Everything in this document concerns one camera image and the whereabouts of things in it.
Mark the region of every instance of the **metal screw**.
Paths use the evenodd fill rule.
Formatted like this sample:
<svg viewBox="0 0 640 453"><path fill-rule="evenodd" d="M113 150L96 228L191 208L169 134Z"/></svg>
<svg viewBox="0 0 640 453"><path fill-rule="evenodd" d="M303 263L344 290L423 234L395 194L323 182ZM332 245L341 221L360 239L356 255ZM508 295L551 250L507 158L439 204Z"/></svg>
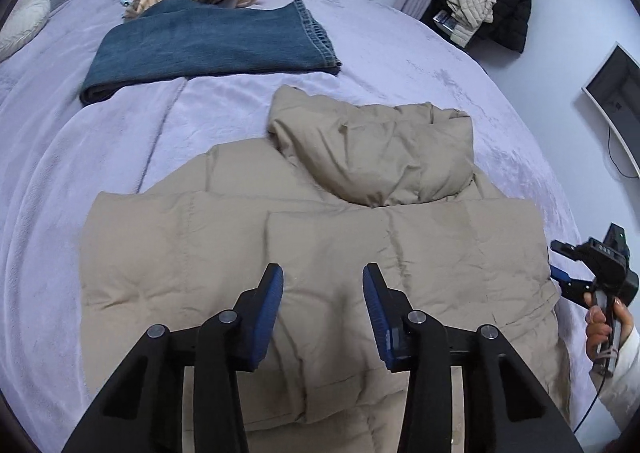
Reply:
<svg viewBox="0 0 640 453"><path fill-rule="evenodd" d="M411 323L416 323L418 325L427 321L427 315L421 310L412 310L409 314L406 315L406 318Z"/></svg>
<svg viewBox="0 0 640 453"><path fill-rule="evenodd" d="M150 338L159 338L164 335L164 325L151 325L146 331Z"/></svg>
<svg viewBox="0 0 640 453"><path fill-rule="evenodd" d="M233 323L236 319L238 319L238 314L236 314L235 310L223 310L218 319L221 323Z"/></svg>
<svg viewBox="0 0 640 453"><path fill-rule="evenodd" d="M482 336L486 337L487 339L495 339L498 337L499 332L498 329L493 325L484 325L480 329L480 334L482 334Z"/></svg>

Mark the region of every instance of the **wall-mounted monitor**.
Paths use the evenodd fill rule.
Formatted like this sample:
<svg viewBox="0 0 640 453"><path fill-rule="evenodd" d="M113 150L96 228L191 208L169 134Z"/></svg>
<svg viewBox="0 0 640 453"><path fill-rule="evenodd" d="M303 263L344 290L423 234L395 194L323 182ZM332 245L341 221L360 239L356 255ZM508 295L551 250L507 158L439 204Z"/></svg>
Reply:
<svg viewBox="0 0 640 453"><path fill-rule="evenodd" d="M584 92L609 122L619 138L636 174L640 177L640 66L620 45L589 83Z"/></svg>

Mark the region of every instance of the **bed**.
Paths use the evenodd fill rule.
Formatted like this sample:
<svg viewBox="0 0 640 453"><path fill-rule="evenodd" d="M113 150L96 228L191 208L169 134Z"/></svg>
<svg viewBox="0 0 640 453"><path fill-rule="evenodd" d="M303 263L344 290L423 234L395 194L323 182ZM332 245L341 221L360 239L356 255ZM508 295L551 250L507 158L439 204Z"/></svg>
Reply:
<svg viewBox="0 0 640 453"><path fill-rule="evenodd" d="M292 0L259 0L273 9ZM70 0L0 64L0 389L43 453L59 452L91 401L79 347L78 241L100 191L143 192L211 146L265 134L283 84L353 104L430 101L468 112L476 164L505 194L534 200L548 240L580 241L530 131L469 56L399 11L366 0L303 0L342 61L336 77L230 75L142 84L81 107L79 88L118 0ZM576 264L551 263L575 275ZM561 300L571 416L594 395L583 311Z"/></svg>

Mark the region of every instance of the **jacket sleeve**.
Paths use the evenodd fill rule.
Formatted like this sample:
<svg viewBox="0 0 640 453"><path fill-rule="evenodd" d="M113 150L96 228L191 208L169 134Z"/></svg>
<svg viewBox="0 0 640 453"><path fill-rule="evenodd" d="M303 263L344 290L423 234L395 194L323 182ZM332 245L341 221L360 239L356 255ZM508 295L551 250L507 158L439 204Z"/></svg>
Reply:
<svg viewBox="0 0 640 453"><path fill-rule="evenodd" d="M591 381L598 389L602 376L591 372ZM616 371L605 381L600 400L618 427L625 429L640 403L640 335L636 328L622 345Z"/></svg>

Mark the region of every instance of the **human hand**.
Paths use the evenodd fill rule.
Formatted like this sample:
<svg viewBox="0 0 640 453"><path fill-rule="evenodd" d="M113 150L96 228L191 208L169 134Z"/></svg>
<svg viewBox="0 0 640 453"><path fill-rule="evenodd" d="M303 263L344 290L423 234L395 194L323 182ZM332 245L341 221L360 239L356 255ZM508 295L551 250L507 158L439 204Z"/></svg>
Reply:
<svg viewBox="0 0 640 453"><path fill-rule="evenodd" d="M591 307L585 317L585 321L587 322L586 350L587 356L593 361L595 359L597 346L601 343L606 343L609 340L609 334L611 334L613 330L607 325L607 318L603 314L602 309L597 305L591 306L593 297L590 292L585 293L584 301ZM622 324L622 332L620 333L620 347L622 347L634 329L634 317L631 316L629 309L626 308L618 298L615 299L613 313Z"/></svg>

